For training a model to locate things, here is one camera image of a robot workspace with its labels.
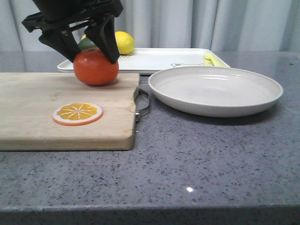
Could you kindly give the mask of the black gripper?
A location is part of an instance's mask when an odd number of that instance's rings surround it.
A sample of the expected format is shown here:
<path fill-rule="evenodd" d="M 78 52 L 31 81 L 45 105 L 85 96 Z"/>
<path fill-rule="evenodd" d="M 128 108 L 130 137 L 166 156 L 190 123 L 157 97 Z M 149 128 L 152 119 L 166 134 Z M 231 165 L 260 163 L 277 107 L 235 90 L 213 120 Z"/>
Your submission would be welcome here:
<path fill-rule="evenodd" d="M 38 13 L 27 16 L 22 24 L 28 32 L 44 30 L 39 41 L 56 50 L 70 62 L 81 52 L 71 32 L 56 30 L 76 22 L 89 24 L 84 33 L 114 64 L 120 53 L 117 47 L 114 18 L 120 16 L 119 0 L 35 0 Z"/>

